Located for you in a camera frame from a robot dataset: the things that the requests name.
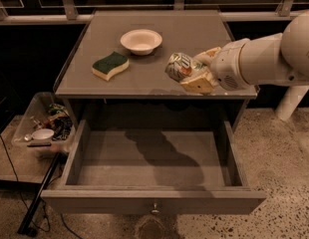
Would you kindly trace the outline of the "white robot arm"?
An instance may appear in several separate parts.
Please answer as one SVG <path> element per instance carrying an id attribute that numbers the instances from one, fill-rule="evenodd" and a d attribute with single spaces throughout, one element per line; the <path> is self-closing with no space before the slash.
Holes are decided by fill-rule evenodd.
<path id="1" fill-rule="evenodd" d="M 247 38 L 195 56 L 207 68 L 180 82 L 188 92 L 210 94 L 251 86 L 309 85 L 309 10 L 294 18 L 282 33 Z"/>

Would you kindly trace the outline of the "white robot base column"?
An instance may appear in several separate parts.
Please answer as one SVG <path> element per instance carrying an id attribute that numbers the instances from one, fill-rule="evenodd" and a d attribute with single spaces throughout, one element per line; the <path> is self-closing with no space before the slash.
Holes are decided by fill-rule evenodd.
<path id="1" fill-rule="evenodd" d="M 307 92 L 309 86 L 293 86 L 289 87 L 284 97 L 280 101 L 278 107 L 275 110 L 276 116 L 280 120 L 288 120 L 298 105 L 301 103 Z"/>

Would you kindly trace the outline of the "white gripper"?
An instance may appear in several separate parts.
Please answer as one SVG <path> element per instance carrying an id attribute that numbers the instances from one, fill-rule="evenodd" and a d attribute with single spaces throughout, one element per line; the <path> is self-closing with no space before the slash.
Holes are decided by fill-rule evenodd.
<path id="1" fill-rule="evenodd" d="M 196 60 L 211 65 L 215 78 L 211 72 L 205 72 L 182 80 L 180 85 L 187 92 L 196 94 L 210 94 L 218 84 L 228 91 L 247 89 L 249 85 L 242 77 L 239 65 L 242 48 L 247 42 L 249 39 L 244 38 L 228 43 L 222 49 L 214 47 L 195 55 Z"/>

